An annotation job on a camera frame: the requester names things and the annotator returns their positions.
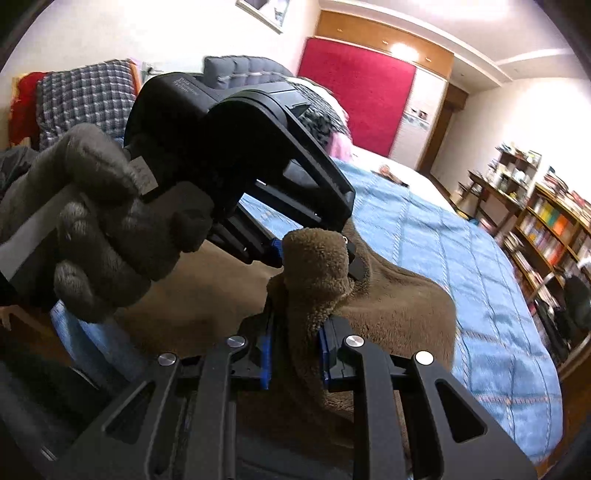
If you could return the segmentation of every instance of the brown plush cloth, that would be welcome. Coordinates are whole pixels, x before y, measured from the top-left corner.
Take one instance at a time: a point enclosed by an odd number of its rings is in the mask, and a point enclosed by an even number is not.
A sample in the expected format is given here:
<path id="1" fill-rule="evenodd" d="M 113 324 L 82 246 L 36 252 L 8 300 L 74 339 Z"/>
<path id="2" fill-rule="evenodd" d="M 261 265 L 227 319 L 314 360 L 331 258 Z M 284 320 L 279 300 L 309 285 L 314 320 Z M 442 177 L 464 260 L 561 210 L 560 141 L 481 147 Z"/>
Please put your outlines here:
<path id="1" fill-rule="evenodd" d="M 326 317 L 348 318 L 355 333 L 389 353 L 411 356 L 428 350 L 450 368 L 456 315 L 441 287 L 374 253 L 352 222 L 343 233 L 362 260 L 360 281 L 348 277 L 345 240 L 336 232 L 289 233 L 281 274 L 261 264 L 243 265 L 205 243 L 182 257 L 173 273 L 119 320 L 153 353 L 200 354 L 234 333 L 242 318 L 262 311 L 264 285 L 275 274 L 268 293 L 287 319 L 285 343 L 274 347 L 271 389 L 239 396 L 239 425 L 312 458 L 346 466 L 352 458 L 353 396 L 322 390 L 316 334 Z M 194 293 L 180 293 L 188 285 Z M 176 318 L 172 325 L 169 310 Z M 166 329 L 163 320 L 168 320 Z"/>
<path id="2" fill-rule="evenodd" d="M 323 431 L 325 439 L 333 445 L 351 447 L 353 394 L 328 393 L 320 380 L 317 332 L 328 315 L 349 319 L 356 334 L 386 352 L 410 357 L 428 350 L 449 369 L 456 311 L 452 299 L 435 282 L 396 267 L 373 252 L 351 221 L 343 234 L 357 247 L 363 279 L 353 282 L 348 277 L 349 259 L 341 234 L 303 229 L 284 238 L 285 270 L 271 279 L 268 292 L 275 309 L 285 312 L 287 318 L 287 345 L 283 350 L 276 349 L 274 355 L 278 370 L 274 374 L 274 403 L 282 404 L 282 395 L 289 396 Z M 400 402 L 398 409 L 405 434 Z M 276 432 L 277 424 L 285 420 L 271 411 L 268 406 L 266 415 L 256 421 Z M 290 426 L 287 431 L 292 437 L 299 436 L 302 444 L 311 438 L 310 432 L 301 428 Z M 408 451 L 406 437 L 404 443 Z M 337 448 L 325 445 L 314 450 L 320 458 L 326 458 Z"/>

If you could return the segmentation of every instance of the gloved hand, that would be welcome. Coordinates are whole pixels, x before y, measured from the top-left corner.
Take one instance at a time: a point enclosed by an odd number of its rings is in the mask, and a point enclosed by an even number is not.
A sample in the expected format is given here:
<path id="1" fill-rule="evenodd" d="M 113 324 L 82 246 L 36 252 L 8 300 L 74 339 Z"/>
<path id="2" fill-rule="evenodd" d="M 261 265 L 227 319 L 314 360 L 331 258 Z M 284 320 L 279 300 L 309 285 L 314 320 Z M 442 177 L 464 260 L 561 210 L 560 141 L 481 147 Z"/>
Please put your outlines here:
<path id="1" fill-rule="evenodd" d="M 139 200 L 139 179 L 124 151 L 98 127 L 76 125 L 39 154 L 0 203 L 5 242 L 56 193 L 73 183 L 81 197 L 59 215 L 62 261 L 55 292 L 87 322 L 129 306 L 166 276 L 180 251 L 195 251 L 212 224 L 213 202 L 193 189 L 183 211 L 159 215 Z"/>

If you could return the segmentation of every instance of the pink cloth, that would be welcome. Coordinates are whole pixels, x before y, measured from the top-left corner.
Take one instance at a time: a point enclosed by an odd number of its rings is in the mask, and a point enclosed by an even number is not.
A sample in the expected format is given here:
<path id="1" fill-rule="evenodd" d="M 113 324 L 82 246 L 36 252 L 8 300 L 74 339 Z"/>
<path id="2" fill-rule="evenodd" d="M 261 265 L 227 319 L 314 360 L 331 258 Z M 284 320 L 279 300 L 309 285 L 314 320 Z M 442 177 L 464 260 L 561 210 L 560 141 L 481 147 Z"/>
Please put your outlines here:
<path id="1" fill-rule="evenodd" d="M 342 134 L 341 132 L 333 132 L 330 136 L 329 144 L 326 146 L 326 152 L 329 157 L 349 162 L 352 159 L 352 146 L 353 142 L 347 137 L 347 135 Z"/>

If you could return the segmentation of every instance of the picture frame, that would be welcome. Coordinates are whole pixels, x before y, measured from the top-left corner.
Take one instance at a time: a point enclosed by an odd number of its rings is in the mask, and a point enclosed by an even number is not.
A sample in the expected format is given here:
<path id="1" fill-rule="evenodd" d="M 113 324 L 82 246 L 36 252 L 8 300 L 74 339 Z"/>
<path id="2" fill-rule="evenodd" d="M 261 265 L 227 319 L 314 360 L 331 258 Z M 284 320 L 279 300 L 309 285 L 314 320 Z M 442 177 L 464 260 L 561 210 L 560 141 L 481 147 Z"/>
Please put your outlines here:
<path id="1" fill-rule="evenodd" d="M 277 33 L 283 33 L 283 22 L 290 0 L 236 0 L 236 5 L 258 18 Z"/>

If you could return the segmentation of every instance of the blue blanket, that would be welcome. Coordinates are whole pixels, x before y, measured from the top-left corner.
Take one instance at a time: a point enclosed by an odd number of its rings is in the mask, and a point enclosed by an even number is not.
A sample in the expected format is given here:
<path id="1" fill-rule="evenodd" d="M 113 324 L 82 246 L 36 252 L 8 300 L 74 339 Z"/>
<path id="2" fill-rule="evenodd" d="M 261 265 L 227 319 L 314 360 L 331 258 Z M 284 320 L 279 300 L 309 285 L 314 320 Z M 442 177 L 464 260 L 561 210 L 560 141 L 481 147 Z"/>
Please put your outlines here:
<path id="1" fill-rule="evenodd" d="M 337 164 L 357 192 L 353 220 L 368 245 L 454 300 L 453 375 L 533 461 L 542 460 L 562 435 L 560 385 L 507 258 L 486 232 L 453 213 Z M 300 228 L 252 197 L 241 203 L 279 238 Z"/>

